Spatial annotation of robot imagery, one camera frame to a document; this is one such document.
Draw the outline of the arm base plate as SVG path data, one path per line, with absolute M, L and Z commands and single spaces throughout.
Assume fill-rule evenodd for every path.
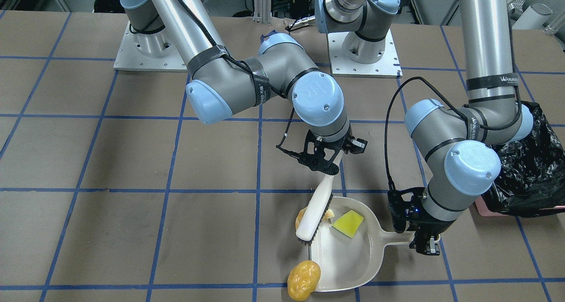
M 155 34 L 133 34 L 127 24 L 113 68 L 118 71 L 186 72 L 167 29 Z
M 401 77 L 403 75 L 391 30 L 377 42 L 354 32 L 329 33 L 328 52 L 333 76 Z

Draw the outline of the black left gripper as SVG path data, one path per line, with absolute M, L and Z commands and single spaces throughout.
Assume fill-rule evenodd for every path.
M 430 215 L 422 204 L 424 187 L 413 187 L 398 191 L 393 186 L 388 191 L 388 207 L 394 231 L 401 234 L 414 231 L 409 247 L 425 250 L 425 255 L 439 256 L 440 233 L 446 231 L 454 221 L 441 221 Z

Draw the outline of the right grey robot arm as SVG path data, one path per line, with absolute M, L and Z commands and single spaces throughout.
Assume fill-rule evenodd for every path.
M 186 94 L 202 123 L 222 121 L 281 97 L 309 125 L 303 151 L 283 149 L 300 164 L 336 175 L 339 153 L 365 151 L 367 142 L 351 133 L 341 87 L 293 37 L 276 32 L 261 43 L 256 57 L 236 60 L 212 24 L 204 0 L 119 1 L 132 34 L 165 33 L 161 48 L 176 47 L 191 78 Z

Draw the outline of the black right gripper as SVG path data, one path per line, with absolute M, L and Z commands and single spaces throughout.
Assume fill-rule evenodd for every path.
M 305 136 L 304 149 L 297 154 L 298 162 L 308 167 L 312 171 L 319 171 L 327 175 L 337 175 L 339 173 L 339 163 L 334 163 L 341 151 L 359 155 L 365 152 L 368 141 L 355 138 L 348 129 L 347 134 L 334 142 L 324 142 L 317 139 L 312 131 L 308 131 Z

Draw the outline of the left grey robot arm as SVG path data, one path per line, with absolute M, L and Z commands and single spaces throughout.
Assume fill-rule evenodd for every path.
M 533 116 L 519 98 L 507 0 L 459 0 L 466 55 L 468 103 L 455 108 L 444 97 L 408 109 L 404 124 L 432 171 L 426 187 L 410 188 L 410 201 L 388 193 L 396 232 L 415 231 L 411 249 L 438 255 L 446 231 L 500 175 L 492 145 L 521 140 Z

